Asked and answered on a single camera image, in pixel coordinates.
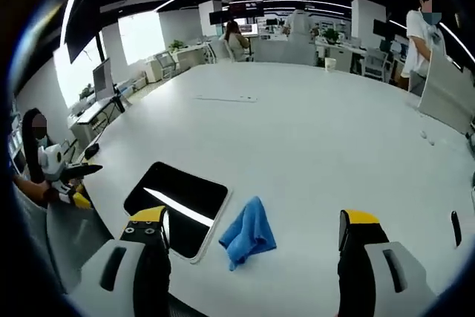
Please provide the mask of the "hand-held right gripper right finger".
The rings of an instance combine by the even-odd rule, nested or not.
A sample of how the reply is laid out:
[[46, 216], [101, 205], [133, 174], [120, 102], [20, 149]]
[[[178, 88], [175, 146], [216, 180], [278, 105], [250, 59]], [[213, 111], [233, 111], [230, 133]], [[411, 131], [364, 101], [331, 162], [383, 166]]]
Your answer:
[[376, 216], [341, 210], [338, 251], [339, 316], [422, 316], [436, 300], [425, 268]]

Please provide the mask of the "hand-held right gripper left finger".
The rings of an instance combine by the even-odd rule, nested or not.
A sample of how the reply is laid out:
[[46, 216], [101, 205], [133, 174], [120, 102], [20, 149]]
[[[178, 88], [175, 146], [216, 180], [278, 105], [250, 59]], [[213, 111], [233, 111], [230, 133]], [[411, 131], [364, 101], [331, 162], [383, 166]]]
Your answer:
[[68, 298], [82, 316], [169, 316], [169, 249], [167, 208], [141, 210], [86, 261]]

